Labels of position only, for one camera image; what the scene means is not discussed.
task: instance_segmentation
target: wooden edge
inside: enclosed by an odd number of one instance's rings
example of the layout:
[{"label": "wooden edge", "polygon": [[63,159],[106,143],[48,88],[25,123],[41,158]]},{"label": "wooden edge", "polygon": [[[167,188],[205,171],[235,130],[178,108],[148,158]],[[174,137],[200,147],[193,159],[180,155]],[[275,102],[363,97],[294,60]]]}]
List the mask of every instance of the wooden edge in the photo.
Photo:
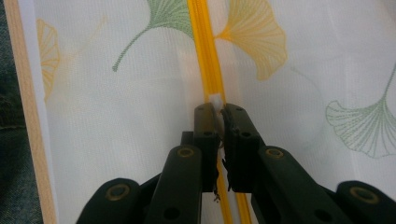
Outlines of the wooden edge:
[{"label": "wooden edge", "polygon": [[56,223],[54,201],[50,187],[49,169],[44,151],[44,142],[35,103],[35,88],[33,86],[27,48],[21,22],[21,13],[18,1],[4,0],[7,15],[9,35],[14,53],[18,81],[21,89],[23,113],[32,151],[37,182],[38,196],[44,223]]}]

